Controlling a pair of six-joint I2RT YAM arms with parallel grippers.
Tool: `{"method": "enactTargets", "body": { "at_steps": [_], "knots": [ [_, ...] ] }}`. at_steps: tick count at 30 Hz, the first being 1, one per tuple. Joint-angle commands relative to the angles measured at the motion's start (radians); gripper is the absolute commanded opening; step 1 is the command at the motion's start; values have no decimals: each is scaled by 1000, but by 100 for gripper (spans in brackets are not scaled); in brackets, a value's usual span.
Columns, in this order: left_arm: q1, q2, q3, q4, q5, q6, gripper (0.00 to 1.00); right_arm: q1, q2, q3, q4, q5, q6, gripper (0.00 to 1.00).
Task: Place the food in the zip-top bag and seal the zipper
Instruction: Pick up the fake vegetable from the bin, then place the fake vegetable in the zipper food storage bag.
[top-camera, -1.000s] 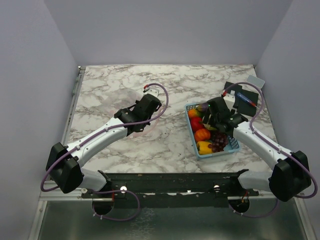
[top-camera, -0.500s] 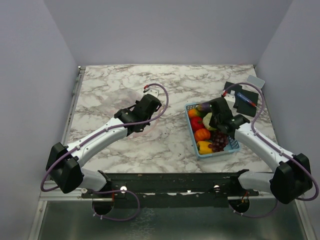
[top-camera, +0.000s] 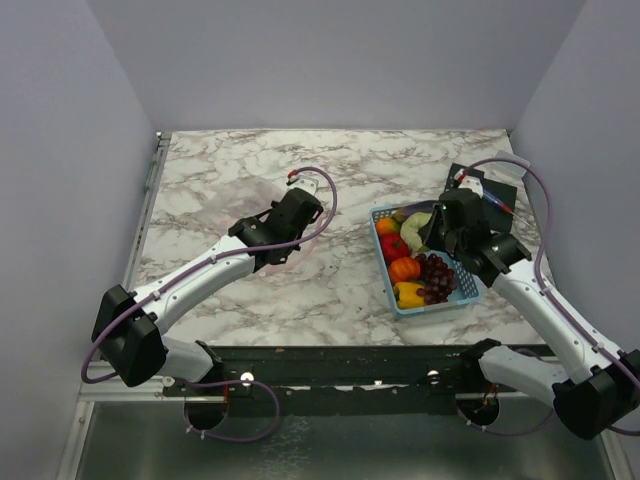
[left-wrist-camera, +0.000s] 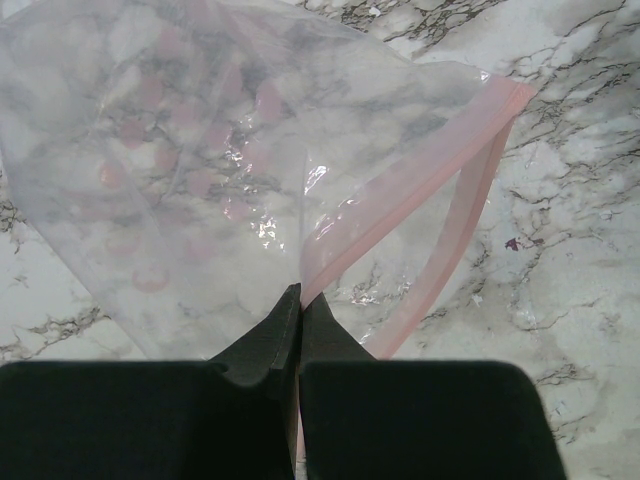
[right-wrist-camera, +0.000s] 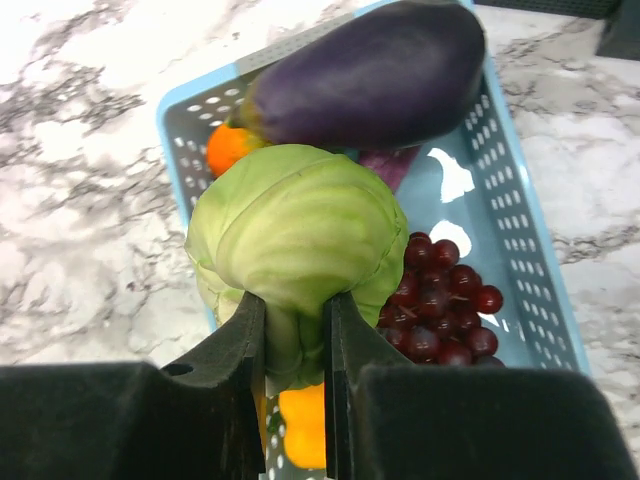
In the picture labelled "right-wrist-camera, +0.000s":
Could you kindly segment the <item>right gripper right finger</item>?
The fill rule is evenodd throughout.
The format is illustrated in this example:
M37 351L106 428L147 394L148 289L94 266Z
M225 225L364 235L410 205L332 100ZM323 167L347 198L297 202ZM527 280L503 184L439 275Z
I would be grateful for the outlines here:
M606 398L570 370L411 363L340 294L323 309L333 479L621 479Z

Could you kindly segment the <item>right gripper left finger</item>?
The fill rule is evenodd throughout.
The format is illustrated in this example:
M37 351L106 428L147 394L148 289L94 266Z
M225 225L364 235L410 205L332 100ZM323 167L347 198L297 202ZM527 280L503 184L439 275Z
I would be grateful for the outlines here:
M5 479L256 479L265 470L264 303L246 294L190 351L5 366Z

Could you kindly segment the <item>green cabbage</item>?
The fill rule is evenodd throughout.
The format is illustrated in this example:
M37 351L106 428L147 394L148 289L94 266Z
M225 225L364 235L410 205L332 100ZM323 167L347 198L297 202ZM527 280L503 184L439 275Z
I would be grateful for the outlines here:
M257 149L199 197L185 250L205 304L224 318L245 293L266 306L265 373L277 394L324 378L322 311L352 295L375 326L399 285L407 218L390 188L342 154Z

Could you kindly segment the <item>purple eggplant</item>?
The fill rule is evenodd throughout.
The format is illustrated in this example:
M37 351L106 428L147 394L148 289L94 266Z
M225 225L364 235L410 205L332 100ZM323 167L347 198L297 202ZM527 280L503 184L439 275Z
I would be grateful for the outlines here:
M464 6L396 1L263 70L229 123L271 144L418 145L463 121L485 56L484 29Z

